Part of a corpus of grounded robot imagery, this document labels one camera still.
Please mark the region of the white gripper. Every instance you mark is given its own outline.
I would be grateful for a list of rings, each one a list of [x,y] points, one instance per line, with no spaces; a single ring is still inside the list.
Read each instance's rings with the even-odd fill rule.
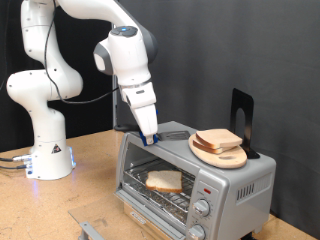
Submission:
[[[154,134],[158,131],[156,113],[156,95],[151,81],[139,85],[121,86],[121,96],[126,102],[146,137],[147,145],[154,143]]]

